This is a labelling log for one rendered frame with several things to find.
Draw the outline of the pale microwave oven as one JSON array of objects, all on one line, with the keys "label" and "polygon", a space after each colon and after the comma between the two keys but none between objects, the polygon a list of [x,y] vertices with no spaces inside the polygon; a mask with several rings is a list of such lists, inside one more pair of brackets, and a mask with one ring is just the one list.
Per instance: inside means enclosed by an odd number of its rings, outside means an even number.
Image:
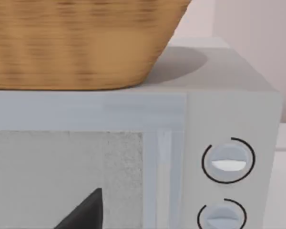
[{"label": "pale microwave oven", "polygon": [[[117,91],[187,96],[180,229],[205,229],[209,208],[230,206],[240,229],[261,229],[281,116],[281,95],[227,47],[168,47],[142,85]],[[207,171],[207,153],[236,143],[250,152],[248,171],[223,182]]]}]

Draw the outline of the pale microwave door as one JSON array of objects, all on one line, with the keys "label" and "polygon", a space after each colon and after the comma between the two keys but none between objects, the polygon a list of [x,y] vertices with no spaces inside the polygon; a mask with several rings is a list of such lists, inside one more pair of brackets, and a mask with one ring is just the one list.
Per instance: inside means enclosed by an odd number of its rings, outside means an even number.
[{"label": "pale microwave door", "polygon": [[158,132],[172,132],[180,229],[187,96],[0,91],[0,229],[53,229],[102,188],[102,229],[157,228]]}]

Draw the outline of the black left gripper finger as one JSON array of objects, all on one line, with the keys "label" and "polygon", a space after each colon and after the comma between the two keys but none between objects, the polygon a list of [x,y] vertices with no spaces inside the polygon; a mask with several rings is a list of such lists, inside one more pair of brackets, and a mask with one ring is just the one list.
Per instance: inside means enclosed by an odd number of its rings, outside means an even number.
[{"label": "black left gripper finger", "polygon": [[102,226],[102,188],[97,188],[53,229],[102,229]]}]

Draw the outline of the pale round microwave knob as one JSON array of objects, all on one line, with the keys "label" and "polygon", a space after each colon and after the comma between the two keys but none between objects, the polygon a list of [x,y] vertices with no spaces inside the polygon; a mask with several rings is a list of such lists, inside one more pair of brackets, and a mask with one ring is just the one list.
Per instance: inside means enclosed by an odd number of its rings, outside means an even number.
[{"label": "pale round microwave knob", "polygon": [[242,218],[230,206],[209,208],[204,215],[205,229],[240,229]]},{"label": "pale round microwave knob", "polygon": [[208,173],[223,182],[241,178],[250,167],[250,152],[236,143],[226,143],[213,147],[207,153],[206,165]]}]

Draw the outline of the woven wicker basket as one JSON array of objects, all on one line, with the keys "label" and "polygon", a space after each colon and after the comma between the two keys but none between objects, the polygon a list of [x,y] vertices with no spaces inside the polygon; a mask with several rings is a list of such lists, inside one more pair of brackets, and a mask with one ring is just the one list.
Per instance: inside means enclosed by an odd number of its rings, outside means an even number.
[{"label": "woven wicker basket", "polygon": [[0,90],[142,83],[191,0],[0,0]]}]

